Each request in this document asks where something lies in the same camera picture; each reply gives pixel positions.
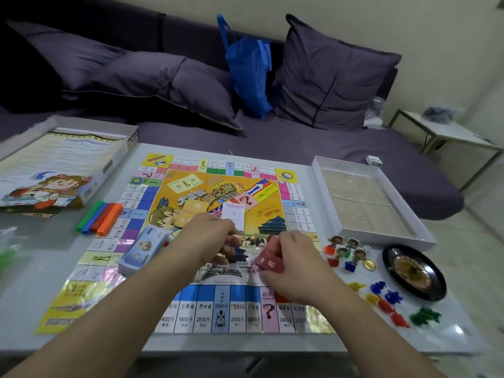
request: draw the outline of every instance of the blue tote bag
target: blue tote bag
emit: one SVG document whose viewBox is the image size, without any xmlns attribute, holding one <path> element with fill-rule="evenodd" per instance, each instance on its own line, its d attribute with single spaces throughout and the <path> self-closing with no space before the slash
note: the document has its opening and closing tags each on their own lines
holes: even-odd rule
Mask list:
<svg viewBox="0 0 504 378">
<path fill-rule="evenodd" d="M 266 99 L 266 73 L 271 70 L 270 44 L 261 40 L 242 37 L 229 44 L 226 27 L 228 23 L 217 15 L 229 71 L 234 78 L 234 89 L 249 112 L 257 118 L 265 117 L 272 109 Z"/>
</svg>

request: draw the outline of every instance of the beige wall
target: beige wall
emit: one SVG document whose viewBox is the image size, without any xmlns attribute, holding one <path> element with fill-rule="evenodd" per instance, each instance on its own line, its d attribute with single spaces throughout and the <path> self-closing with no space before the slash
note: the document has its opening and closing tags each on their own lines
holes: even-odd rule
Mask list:
<svg viewBox="0 0 504 378">
<path fill-rule="evenodd" d="M 321 32 L 403 55 L 386 118 L 443 101 L 469 107 L 504 64 L 499 0 L 119 0 L 285 39 L 287 12 Z"/>
<path fill-rule="evenodd" d="M 504 145 L 504 70 L 495 84 L 465 119 L 470 130 Z M 495 152 L 449 144 L 440 152 L 442 168 L 455 185 L 462 185 Z M 504 238 L 504 157 L 485 172 L 465 193 L 466 206 Z"/>
</svg>

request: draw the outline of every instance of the sofa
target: sofa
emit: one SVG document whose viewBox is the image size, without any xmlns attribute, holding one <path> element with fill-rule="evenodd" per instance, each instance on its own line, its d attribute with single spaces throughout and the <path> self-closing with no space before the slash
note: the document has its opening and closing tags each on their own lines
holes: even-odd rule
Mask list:
<svg viewBox="0 0 504 378">
<path fill-rule="evenodd" d="M 3 18 L 43 24 L 130 51 L 180 55 L 228 71 L 217 26 L 112 0 L 9 2 L 3 8 Z M 275 71 L 282 65 L 284 42 L 265 40 L 271 41 L 272 53 L 272 71 L 268 73 L 266 85 L 268 93 Z M 397 73 L 396 68 L 388 72 L 378 89 L 379 97 L 387 99 Z M 21 133 L 52 114 L 60 114 L 135 124 L 142 143 L 281 162 L 310 165 L 318 155 L 365 164 L 366 156 L 374 155 L 382 160 L 383 172 L 420 218 L 446 219 L 464 206 L 464 197 L 444 174 L 400 133 L 387 127 L 329 131 L 273 114 L 265 119 L 242 114 L 240 123 L 244 130 L 236 131 L 186 110 L 174 109 L 159 114 L 160 110 L 163 109 L 150 106 L 129 109 L 114 99 L 104 102 L 68 96 L 62 97 L 61 103 L 52 109 L 12 113 L 0 106 L 0 140 Z"/>
</svg>

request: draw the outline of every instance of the game board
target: game board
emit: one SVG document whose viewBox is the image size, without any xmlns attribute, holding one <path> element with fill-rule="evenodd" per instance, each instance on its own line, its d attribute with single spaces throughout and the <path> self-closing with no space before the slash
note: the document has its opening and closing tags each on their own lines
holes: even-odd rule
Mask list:
<svg viewBox="0 0 504 378">
<path fill-rule="evenodd" d="M 313 308 L 264 286 L 251 262 L 268 235 L 297 229 L 321 251 L 295 172 L 260 164 L 149 154 L 122 193 L 124 210 L 109 234 L 95 237 L 36 333 L 59 333 L 120 284 L 117 261 L 148 224 L 173 236 L 187 200 L 209 203 L 220 216 L 226 201 L 245 205 L 245 235 L 225 267 L 206 265 L 177 294 L 156 327 L 161 333 L 332 332 Z"/>
</svg>

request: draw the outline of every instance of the orange card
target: orange card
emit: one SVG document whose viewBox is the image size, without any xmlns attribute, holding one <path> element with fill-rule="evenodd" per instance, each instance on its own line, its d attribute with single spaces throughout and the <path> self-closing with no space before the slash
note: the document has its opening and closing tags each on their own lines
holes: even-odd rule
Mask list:
<svg viewBox="0 0 504 378">
<path fill-rule="evenodd" d="M 186 200 L 182 212 L 178 215 L 177 220 L 173 223 L 177 227 L 184 227 L 194 215 L 200 212 L 206 212 L 208 209 L 208 203 L 202 202 L 201 200 Z"/>
</svg>

